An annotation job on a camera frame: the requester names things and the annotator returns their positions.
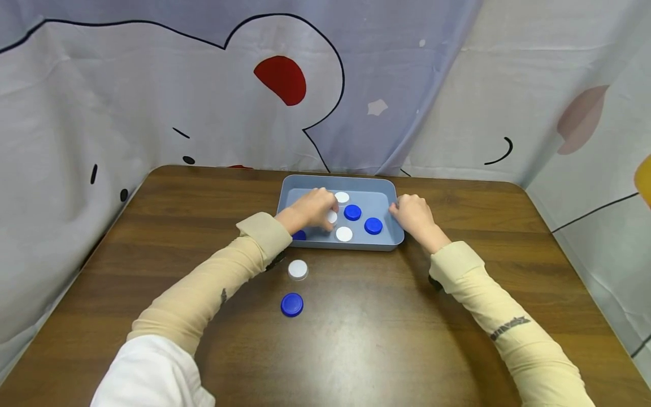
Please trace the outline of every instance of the bottle cap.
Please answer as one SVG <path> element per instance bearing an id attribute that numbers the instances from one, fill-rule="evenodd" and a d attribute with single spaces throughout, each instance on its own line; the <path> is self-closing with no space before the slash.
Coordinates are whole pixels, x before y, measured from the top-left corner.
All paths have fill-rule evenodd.
<path id="1" fill-rule="evenodd" d="M 303 310 L 303 298 L 295 292 L 290 292 L 281 301 L 281 311 L 285 316 L 294 318 Z"/>
<path id="2" fill-rule="evenodd" d="M 334 210 L 331 209 L 327 213 L 327 221 L 332 223 L 333 225 L 337 223 L 337 218 L 338 218 L 337 213 Z"/>
<path id="3" fill-rule="evenodd" d="M 353 231 L 351 231 L 349 227 L 343 226 L 337 229 L 335 236 L 337 236 L 337 239 L 341 242 L 349 242 L 353 238 Z"/>
<path id="4" fill-rule="evenodd" d="M 298 231 L 292 235 L 292 239 L 294 240 L 306 240 L 307 235 L 305 234 L 304 231 Z"/>
<path id="5" fill-rule="evenodd" d="M 307 277 L 307 263 L 302 260 L 294 260 L 287 268 L 289 278 L 294 281 L 301 281 Z"/>
<path id="6" fill-rule="evenodd" d="M 382 231 L 382 221 L 378 218 L 368 218 L 364 222 L 364 230 L 369 234 L 379 234 Z"/>
<path id="7" fill-rule="evenodd" d="M 344 216 L 349 221 L 356 221 L 362 216 L 362 210 L 357 205 L 348 205 L 344 209 Z"/>
<path id="8" fill-rule="evenodd" d="M 346 192 L 340 191 L 335 194 L 335 198 L 337 198 L 337 202 L 344 204 L 350 200 L 350 195 L 348 195 Z"/>

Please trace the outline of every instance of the gray plastic tray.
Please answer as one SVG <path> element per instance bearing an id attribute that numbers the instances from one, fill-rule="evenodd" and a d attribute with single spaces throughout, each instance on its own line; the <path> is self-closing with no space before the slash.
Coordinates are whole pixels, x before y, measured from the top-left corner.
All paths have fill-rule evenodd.
<path id="1" fill-rule="evenodd" d="M 335 237 L 335 231 L 326 232 L 319 227 L 307 227 L 304 229 L 307 239 L 294 240 L 290 246 L 391 251 L 404 240 L 404 231 L 389 213 L 389 205 L 397 200 L 396 187 L 389 180 L 348 176 L 290 175 L 283 180 L 278 212 L 296 202 L 311 189 L 321 187 L 333 193 L 343 191 L 350 196 L 348 203 L 339 205 L 339 218 L 335 230 L 342 226 L 349 227 L 353 231 L 352 240 L 340 242 Z M 350 221 L 344 217 L 344 209 L 349 204 L 355 204 L 362 210 L 359 220 Z M 364 230 L 364 222 L 368 218 L 378 218 L 382 221 L 383 227 L 379 234 L 369 234 Z"/>

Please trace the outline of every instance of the hand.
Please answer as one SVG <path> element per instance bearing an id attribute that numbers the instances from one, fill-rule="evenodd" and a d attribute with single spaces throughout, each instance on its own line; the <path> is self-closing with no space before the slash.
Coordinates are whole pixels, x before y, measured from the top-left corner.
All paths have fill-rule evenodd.
<path id="1" fill-rule="evenodd" d="M 314 188 L 277 214 L 276 220 L 289 234 L 294 234 L 306 226 L 320 226 L 330 232 L 334 226 L 327 221 L 327 213 L 331 209 L 339 212 L 335 194 L 325 188 Z"/>
<path id="2" fill-rule="evenodd" d="M 398 204 L 392 203 L 389 212 L 400 226 L 431 254 L 451 243 L 434 222 L 432 210 L 418 195 L 401 195 Z"/>

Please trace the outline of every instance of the long sleeve shirt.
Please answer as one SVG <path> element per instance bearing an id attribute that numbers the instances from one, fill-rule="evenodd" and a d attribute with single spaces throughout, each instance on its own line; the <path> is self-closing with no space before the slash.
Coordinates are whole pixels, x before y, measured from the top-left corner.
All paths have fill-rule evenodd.
<path id="1" fill-rule="evenodd" d="M 179 280 L 133 323 L 91 406 L 214 406 L 193 355 L 221 305 L 292 241 L 269 214 L 237 224 L 240 237 Z M 431 256 L 430 275 L 495 343 L 524 406 L 593 406 L 576 366 L 487 273 L 464 242 Z"/>

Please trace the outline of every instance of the curtain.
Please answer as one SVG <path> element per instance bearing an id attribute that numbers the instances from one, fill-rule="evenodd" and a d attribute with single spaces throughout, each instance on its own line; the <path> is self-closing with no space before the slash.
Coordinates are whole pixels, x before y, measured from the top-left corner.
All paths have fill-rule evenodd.
<path id="1" fill-rule="evenodd" d="M 485 2 L 403 170 L 529 194 L 651 384 L 651 3 Z"/>
<path id="2" fill-rule="evenodd" d="M 0 371 L 149 171 L 397 172 L 479 6 L 0 0 Z"/>
<path id="3" fill-rule="evenodd" d="M 0 0 L 0 378 L 149 171 L 513 182 L 651 382 L 645 0 Z"/>

